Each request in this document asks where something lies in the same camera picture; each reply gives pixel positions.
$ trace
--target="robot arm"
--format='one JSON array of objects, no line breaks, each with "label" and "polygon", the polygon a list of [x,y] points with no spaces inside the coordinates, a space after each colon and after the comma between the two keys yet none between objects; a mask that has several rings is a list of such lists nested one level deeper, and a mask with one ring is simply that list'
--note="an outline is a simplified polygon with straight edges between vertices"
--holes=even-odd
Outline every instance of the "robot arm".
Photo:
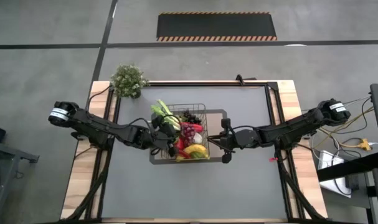
[{"label": "robot arm", "polygon": [[178,133],[173,126],[164,123],[162,116],[153,119],[152,126],[148,125],[148,128],[133,125],[140,119],[130,124],[119,125],[90,114],[71,102],[56,102],[48,118],[53,125],[76,130],[78,134],[88,137],[90,143],[98,147],[106,147],[111,135],[127,146],[137,149],[156,147],[168,151],[172,156],[175,155],[173,142]]},{"label": "robot arm", "polygon": [[222,119],[222,131],[219,135],[209,136],[208,140],[225,151],[223,163],[229,163],[235,148],[256,148],[275,145],[279,149],[289,149],[298,143],[302,136],[313,135],[324,125],[337,126],[344,124],[350,117],[344,105],[334,99],[322,101],[316,108],[307,113],[281,123],[277,126],[239,126],[232,128],[230,119]]}]

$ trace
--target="concrete floor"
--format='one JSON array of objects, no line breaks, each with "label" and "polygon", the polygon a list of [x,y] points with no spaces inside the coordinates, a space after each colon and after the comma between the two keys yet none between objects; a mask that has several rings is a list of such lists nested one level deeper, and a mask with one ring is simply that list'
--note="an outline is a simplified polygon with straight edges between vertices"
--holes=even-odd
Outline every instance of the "concrete floor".
[{"label": "concrete floor", "polygon": [[[100,43],[110,4],[0,0],[0,44]],[[120,0],[109,42],[154,42],[155,18],[163,11],[270,11],[279,40],[378,39],[376,0]],[[40,154],[38,164],[22,164],[25,177],[16,180],[2,223],[59,218],[76,141],[47,117],[56,100],[85,104],[97,54],[98,49],[0,50],[0,127],[8,131],[6,144]],[[361,98],[378,83],[378,45],[108,49],[100,80],[108,80],[119,63],[137,64],[151,80],[233,79],[238,73],[292,79],[303,109],[330,98]],[[349,109],[361,112],[360,104]],[[366,130],[338,138],[378,142],[373,113],[367,120]],[[358,121],[352,128],[362,126]],[[320,147],[332,148],[330,142]],[[364,209],[325,200],[334,220],[367,221]]]}]

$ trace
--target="dark grapes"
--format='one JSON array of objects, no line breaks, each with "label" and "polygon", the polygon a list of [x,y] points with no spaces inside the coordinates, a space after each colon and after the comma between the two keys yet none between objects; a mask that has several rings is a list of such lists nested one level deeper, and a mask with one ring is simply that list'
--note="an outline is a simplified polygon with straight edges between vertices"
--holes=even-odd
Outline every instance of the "dark grapes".
[{"label": "dark grapes", "polygon": [[191,124],[201,124],[201,120],[193,114],[190,114],[189,110],[183,111],[183,116],[181,116],[184,122],[189,122]]}]

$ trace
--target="black floor mat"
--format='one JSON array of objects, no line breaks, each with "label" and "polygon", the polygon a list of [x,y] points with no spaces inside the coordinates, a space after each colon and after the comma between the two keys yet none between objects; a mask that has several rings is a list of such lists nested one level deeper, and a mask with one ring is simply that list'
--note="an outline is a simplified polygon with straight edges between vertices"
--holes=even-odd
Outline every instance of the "black floor mat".
[{"label": "black floor mat", "polygon": [[164,12],[157,41],[277,40],[269,12]]}]

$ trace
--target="power strip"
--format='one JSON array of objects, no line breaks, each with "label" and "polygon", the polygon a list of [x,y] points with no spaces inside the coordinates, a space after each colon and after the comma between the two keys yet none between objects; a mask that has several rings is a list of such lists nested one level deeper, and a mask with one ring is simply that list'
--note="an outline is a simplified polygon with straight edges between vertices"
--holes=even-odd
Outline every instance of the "power strip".
[{"label": "power strip", "polygon": [[[320,151],[319,158],[320,158],[320,160],[319,160],[318,170],[331,166],[331,159],[333,159],[333,154],[331,154],[328,151],[323,150],[323,151]],[[343,162],[344,162],[343,159],[341,159],[340,157],[334,156],[333,165],[340,164],[340,163],[343,163]],[[326,180],[326,181],[320,182],[319,184],[324,189],[328,189],[332,192],[336,192],[337,194],[351,198],[352,190],[346,187],[345,177],[337,178],[336,182],[337,182],[337,185],[339,187],[339,190],[341,190],[345,194],[342,194],[337,189],[337,186],[334,183],[334,180]]]}]

